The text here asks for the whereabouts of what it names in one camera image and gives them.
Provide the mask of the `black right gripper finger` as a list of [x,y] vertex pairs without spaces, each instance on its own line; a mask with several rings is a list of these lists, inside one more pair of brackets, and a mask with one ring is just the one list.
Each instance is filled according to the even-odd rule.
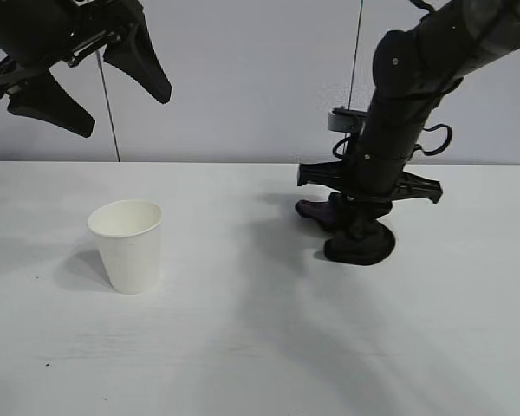
[[361,233],[361,217],[357,207],[341,193],[331,193],[328,198],[331,234],[358,237]]
[[364,237],[392,236],[389,228],[380,222],[380,219],[388,215],[392,209],[392,202],[365,203],[362,207],[361,234]]

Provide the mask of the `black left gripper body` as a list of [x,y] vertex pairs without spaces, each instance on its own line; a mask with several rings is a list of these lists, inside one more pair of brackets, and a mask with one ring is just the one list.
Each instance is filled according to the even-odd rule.
[[133,1],[0,1],[0,99],[60,61],[78,65],[133,24]]

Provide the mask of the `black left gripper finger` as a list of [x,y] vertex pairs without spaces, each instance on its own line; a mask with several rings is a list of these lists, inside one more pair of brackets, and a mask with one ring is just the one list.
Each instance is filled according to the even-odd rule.
[[47,71],[23,80],[7,90],[8,111],[17,116],[41,120],[71,133],[89,138],[95,120]]
[[134,79],[159,103],[170,101],[172,84],[155,54],[142,11],[115,33],[103,59]]

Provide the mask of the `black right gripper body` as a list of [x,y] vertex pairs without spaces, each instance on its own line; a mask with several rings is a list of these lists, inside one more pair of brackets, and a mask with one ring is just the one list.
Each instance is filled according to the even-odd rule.
[[362,202],[386,203],[423,198],[436,204],[441,184],[404,170],[403,159],[382,159],[359,153],[345,159],[305,164],[297,172],[297,184],[325,186]]

